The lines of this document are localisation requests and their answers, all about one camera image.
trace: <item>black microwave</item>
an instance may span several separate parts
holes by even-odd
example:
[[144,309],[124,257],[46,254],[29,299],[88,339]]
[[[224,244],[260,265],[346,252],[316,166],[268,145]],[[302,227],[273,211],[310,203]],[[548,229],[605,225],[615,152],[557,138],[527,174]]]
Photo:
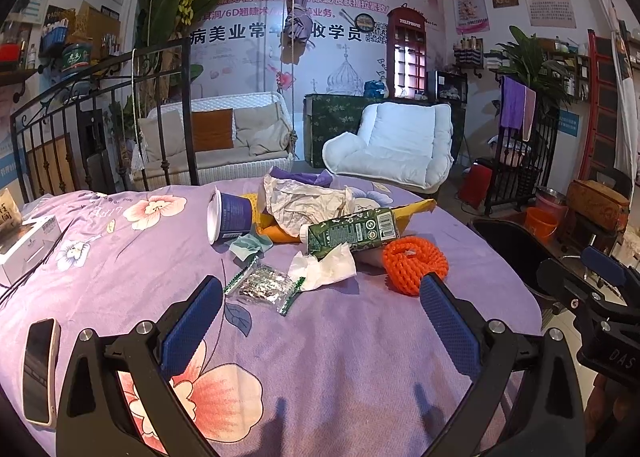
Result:
[[431,102],[466,104],[466,76],[443,71],[427,73],[427,97]]

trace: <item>black trash bin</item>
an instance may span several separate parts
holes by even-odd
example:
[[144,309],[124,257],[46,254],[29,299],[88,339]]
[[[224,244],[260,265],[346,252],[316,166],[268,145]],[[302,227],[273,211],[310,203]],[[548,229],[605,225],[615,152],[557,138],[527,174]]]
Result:
[[542,311],[543,327],[553,315],[564,310],[562,304],[538,285],[536,272],[540,262],[554,259],[555,256],[537,238],[522,226],[509,221],[478,218],[468,226],[511,266],[527,286]]

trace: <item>white curtain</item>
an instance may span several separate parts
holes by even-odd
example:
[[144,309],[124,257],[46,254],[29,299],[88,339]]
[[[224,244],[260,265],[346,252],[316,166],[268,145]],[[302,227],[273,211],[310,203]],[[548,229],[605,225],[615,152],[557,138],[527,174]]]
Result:
[[618,79],[618,132],[616,134],[616,161],[614,168],[636,180],[638,170],[638,110],[631,66],[620,34],[620,25],[612,0],[600,0],[610,26],[614,47],[613,62]]

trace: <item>green floral cabinet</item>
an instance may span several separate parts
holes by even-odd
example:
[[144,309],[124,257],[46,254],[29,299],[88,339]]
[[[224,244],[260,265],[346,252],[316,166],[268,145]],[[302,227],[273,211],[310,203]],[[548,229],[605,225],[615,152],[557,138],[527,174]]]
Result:
[[[427,101],[406,100],[405,98],[365,98],[363,96],[342,96],[333,94],[308,94],[304,107],[305,161],[314,168],[325,168],[322,161],[324,144],[343,132],[356,134],[360,128],[362,111],[367,105],[382,103],[409,103],[411,105],[432,105]],[[465,130],[465,108],[451,106],[453,123],[453,144],[451,155],[457,158]]]

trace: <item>throw pillow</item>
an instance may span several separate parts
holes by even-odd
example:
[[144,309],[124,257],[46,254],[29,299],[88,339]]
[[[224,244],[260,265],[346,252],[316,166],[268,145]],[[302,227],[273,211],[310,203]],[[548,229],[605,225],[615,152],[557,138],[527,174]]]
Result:
[[268,152],[280,152],[289,145],[289,129],[283,121],[275,122],[271,127],[259,130],[249,140],[249,154],[260,156]]
[[[149,161],[161,161],[160,133],[158,118],[140,118],[138,126],[145,136],[146,154]],[[167,158],[184,152],[184,128],[180,119],[180,111],[162,113],[162,137],[164,137],[164,154]]]
[[231,132],[232,119],[232,109],[191,113],[193,150],[208,152],[209,150],[234,148]]
[[277,103],[265,107],[234,109],[236,117],[236,147],[249,147],[249,140],[260,130],[267,129],[278,120]]

